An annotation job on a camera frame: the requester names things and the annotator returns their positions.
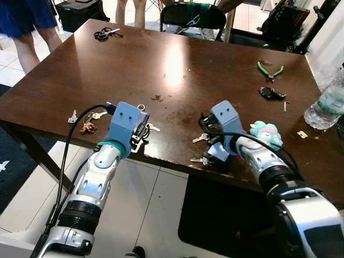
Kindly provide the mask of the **black car key fob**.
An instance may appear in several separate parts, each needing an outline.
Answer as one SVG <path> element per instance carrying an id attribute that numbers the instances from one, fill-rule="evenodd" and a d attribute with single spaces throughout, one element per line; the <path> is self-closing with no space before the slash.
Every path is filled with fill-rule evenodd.
<path id="1" fill-rule="evenodd" d="M 260 88 L 259 94 L 266 100 L 283 101 L 286 99 L 286 94 L 269 87 Z"/>

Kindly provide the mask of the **black floor mat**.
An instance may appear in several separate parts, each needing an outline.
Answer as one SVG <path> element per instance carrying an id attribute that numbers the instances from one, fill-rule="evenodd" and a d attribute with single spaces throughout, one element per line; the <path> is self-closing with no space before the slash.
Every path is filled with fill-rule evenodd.
<path id="1" fill-rule="evenodd" d="M 188 177 L 177 236 L 230 258 L 285 258 L 260 192 Z"/>

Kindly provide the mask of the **clear plastic water bottle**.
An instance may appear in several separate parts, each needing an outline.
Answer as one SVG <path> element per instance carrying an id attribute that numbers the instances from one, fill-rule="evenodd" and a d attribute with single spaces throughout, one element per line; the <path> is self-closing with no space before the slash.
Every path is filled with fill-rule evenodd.
<path id="1" fill-rule="evenodd" d="M 323 69 L 318 79 L 322 93 L 304 112 L 303 118 L 315 130 L 327 130 L 344 114 L 343 64 Z"/>

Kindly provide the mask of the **bare legged person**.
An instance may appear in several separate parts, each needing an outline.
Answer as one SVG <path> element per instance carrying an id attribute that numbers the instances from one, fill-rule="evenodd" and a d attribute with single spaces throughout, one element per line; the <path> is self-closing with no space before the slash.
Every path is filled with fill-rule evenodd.
<path id="1" fill-rule="evenodd" d="M 118 0 L 116 7 L 115 20 L 119 26 L 125 25 L 125 11 L 129 0 Z M 145 8 L 147 0 L 132 0 L 135 8 L 134 12 L 134 26 L 145 28 Z"/>

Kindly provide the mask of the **black chair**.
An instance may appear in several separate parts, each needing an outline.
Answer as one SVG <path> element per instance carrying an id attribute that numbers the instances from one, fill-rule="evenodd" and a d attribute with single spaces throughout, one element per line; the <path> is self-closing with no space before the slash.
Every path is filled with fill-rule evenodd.
<path id="1" fill-rule="evenodd" d="M 226 16 L 216 5 L 197 2 L 172 2 L 160 12 L 160 32 L 183 35 L 197 28 L 202 39 L 222 42 Z"/>

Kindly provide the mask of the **black robot foot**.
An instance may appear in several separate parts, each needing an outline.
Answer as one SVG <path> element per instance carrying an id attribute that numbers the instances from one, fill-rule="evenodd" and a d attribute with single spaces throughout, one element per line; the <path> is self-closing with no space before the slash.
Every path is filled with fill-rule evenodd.
<path id="1" fill-rule="evenodd" d="M 146 258 L 145 249 L 141 246 L 135 246 L 125 254 L 124 258 Z"/>

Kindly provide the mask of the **black hard case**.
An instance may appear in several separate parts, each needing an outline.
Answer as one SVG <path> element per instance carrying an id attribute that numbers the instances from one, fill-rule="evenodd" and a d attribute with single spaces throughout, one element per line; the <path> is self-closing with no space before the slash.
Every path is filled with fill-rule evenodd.
<path id="1" fill-rule="evenodd" d="M 54 7 L 62 29 L 67 32 L 76 32 L 89 19 L 110 22 L 105 14 L 103 0 L 64 0 Z"/>

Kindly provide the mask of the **black bag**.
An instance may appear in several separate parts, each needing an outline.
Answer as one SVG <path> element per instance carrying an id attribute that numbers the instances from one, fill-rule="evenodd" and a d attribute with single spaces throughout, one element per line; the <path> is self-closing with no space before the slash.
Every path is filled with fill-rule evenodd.
<path id="1" fill-rule="evenodd" d="M 317 32 L 324 26 L 339 1 L 325 0 L 320 7 L 316 5 L 313 7 L 313 13 L 317 16 L 316 21 L 300 44 L 296 44 L 296 42 L 302 34 L 303 22 L 311 12 L 298 6 L 297 0 L 278 0 L 258 31 L 261 31 L 262 35 L 268 39 L 281 42 L 286 49 L 293 53 L 305 54 Z"/>

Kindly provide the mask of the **dark rug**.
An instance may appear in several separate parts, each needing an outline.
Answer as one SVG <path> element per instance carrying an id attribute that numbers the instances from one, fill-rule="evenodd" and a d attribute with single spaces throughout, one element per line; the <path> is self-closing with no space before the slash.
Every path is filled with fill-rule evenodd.
<path id="1" fill-rule="evenodd" d="M 36 166 L 25 150 L 0 127 L 0 214 L 8 208 Z"/>

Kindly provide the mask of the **person in blue skirt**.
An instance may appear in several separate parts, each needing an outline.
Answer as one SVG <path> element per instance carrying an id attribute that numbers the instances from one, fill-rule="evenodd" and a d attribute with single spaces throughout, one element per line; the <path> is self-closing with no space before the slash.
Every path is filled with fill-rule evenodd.
<path id="1" fill-rule="evenodd" d="M 52 0 L 0 0 L 0 34 L 12 39 L 20 66 L 29 74 L 39 64 L 32 32 L 37 31 L 53 52 L 60 44 Z"/>

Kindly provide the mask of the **teal plush toy keychain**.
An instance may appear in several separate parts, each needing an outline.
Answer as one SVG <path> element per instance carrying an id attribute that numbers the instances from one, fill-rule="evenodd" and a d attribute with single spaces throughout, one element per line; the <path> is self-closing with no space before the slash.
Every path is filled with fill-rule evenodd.
<path id="1" fill-rule="evenodd" d="M 278 149 L 283 147 L 282 135 L 278 128 L 270 123 L 256 121 L 250 125 L 250 134 L 271 144 L 272 148 Z"/>

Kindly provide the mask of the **brown charm keychain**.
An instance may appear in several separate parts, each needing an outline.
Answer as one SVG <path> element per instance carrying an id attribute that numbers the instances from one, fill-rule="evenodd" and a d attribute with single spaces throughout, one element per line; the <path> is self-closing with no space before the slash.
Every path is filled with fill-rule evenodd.
<path id="1" fill-rule="evenodd" d="M 88 122 L 88 123 L 83 124 L 83 127 L 81 128 L 81 130 L 79 130 L 79 132 L 81 134 L 93 134 L 96 130 L 97 130 L 96 125 L 94 125 L 91 122 Z"/>

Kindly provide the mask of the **green handled pliers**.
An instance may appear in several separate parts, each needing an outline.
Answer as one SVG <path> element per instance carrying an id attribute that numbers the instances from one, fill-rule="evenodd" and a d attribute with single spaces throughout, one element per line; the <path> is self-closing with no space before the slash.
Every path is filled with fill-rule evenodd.
<path id="1" fill-rule="evenodd" d="M 284 71 L 284 66 L 280 66 L 280 69 L 278 69 L 278 71 L 270 73 L 263 67 L 260 61 L 256 62 L 256 66 L 259 71 L 266 77 L 266 81 L 268 83 L 274 83 L 275 78 L 277 78 L 277 76 L 280 76 L 280 74 L 282 74 Z"/>

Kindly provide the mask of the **black handled scissors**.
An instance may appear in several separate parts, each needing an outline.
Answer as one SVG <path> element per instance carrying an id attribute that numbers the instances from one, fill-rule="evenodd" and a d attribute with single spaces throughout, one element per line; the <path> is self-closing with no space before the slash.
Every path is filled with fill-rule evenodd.
<path id="1" fill-rule="evenodd" d="M 118 33 L 119 30 L 120 28 L 104 27 L 94 32 L 94 38 L 98 41 L 106 41 L 110 37 L 123 38 L 123 35 Z"/>

